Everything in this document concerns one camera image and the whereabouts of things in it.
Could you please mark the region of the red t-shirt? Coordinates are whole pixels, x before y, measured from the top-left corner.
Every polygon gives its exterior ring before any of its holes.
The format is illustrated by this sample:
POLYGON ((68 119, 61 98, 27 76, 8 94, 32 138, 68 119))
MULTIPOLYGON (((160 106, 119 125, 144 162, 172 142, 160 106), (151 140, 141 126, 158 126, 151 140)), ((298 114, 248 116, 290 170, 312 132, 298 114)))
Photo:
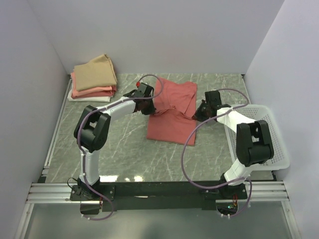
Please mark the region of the red t-shirt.
POLYGON ((194 146, 196 127, 192 119, 196 111, 197 84, 174 83, 162 78, 163 90, 154 98, 156 113, 149 117, 147 139, 194 146))

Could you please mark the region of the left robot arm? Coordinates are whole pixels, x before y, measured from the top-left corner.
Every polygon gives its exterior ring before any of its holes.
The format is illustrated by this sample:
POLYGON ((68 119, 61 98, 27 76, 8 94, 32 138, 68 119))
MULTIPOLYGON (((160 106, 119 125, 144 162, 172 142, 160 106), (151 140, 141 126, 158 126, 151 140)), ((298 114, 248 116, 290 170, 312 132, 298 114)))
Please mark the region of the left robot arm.
POLYGON ((152 115, 156 109, 153 103, 154 88, 137 83, 137 88, 123 95, 117 101, 102 107, 87 106, 76 125, 74 137, 81 153, 81 171, 77 179, 77 194, 88 200, 101 196, 99 156, 107 141, 112 122, 129 114, 142 112, 152 115))

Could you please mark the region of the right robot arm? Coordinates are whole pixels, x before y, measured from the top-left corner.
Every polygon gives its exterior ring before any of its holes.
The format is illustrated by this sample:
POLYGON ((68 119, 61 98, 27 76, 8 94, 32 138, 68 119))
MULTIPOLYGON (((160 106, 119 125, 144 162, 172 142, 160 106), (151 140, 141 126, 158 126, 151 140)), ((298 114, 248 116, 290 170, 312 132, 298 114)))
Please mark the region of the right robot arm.
POLYGON ((236 134, 237 158, 221 177, 220 184, 201 186, 189 180, 192 185, 208 192, 219 189, 220 196, 229 199, 236 193, 236 186, 244 183, 250 176, 255 164, 263 164, 273 158, 274 148, 268 123, 265 120, 248 118, 236 111, 248 103, 249 100, 246 100, 246 104, 232 107, 222 103, 220 90, 205 92, 205 99, 192 117, 200 122, 196 129, 210 120, 228 127, 236 134))

